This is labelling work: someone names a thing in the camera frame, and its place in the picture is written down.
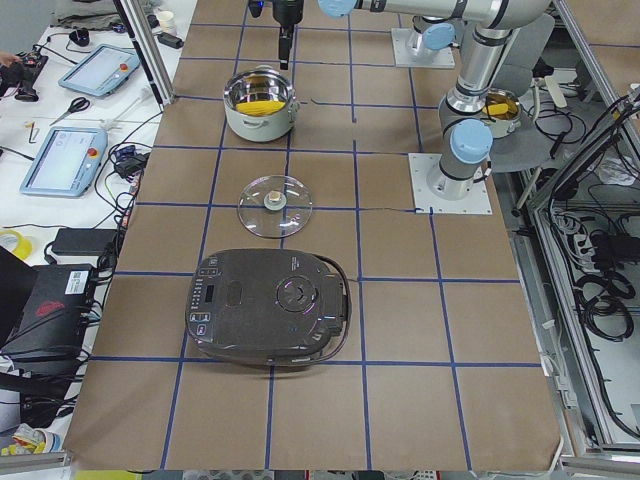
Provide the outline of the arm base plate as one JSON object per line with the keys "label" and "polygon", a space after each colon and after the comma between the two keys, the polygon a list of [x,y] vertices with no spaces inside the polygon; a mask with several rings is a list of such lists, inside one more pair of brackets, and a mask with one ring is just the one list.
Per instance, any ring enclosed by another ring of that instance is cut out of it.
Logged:
{"label": "arm base plate", "polygon": [[482,168],[471,179],[452,180],[440,169],[440,154],[410,153],[414,209],[422,214],[491,215]]}
{"label": "arm base plate", "polygon": [[432,25],[423,33],[393,28],[391,38],[396,67],[453,69],[455,66],[450,48],[455,28],[449,23]]}

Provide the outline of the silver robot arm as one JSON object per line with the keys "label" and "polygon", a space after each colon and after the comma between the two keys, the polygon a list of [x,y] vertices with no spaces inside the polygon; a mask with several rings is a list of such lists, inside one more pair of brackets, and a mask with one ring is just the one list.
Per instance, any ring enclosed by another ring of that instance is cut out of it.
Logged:
{"label": "silver robot arm", "polygon": [[354,9],[394,12],[475,24],[456,85],[443,97],[438,114],[443,134],[439,163],[427,174],[427,185],[438,197],[457,201],[474,183],[488,158],[493,137],[480,120],[492,81],[510,49],[514,32],[546,10],[547,1],[321,1],[328,16],[339,18]]}

